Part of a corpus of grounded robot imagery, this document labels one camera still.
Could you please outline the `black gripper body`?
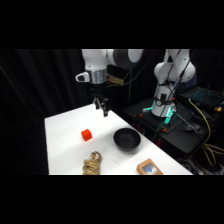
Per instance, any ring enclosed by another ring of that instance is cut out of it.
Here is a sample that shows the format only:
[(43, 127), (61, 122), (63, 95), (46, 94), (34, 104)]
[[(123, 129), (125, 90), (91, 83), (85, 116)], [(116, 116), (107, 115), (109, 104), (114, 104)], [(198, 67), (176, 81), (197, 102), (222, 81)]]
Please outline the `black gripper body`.
[(105, 98), (107, 92), (107, 84), (91, 84), (90, 85), (91, 94), (94, 98)]

